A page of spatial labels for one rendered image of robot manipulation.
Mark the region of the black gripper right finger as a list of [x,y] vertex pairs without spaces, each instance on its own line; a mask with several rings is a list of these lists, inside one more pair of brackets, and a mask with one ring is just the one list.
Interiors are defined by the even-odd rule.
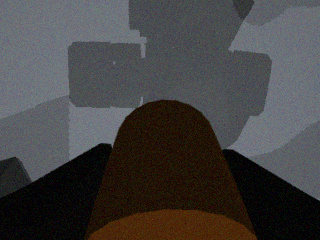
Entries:
[[259,240],[320,240],[320,200],[257,165],[221,149]]

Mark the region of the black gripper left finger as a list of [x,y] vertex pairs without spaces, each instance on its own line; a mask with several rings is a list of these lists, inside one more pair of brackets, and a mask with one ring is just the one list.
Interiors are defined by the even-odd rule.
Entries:
[[84,240],[111,145],[97,144],[0,197],[0,240]]

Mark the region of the orange knob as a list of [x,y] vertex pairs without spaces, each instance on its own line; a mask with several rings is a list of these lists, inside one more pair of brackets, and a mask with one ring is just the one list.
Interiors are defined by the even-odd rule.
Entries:
[[117,131],[84,240],[259,240],[203,113],[157,100]]

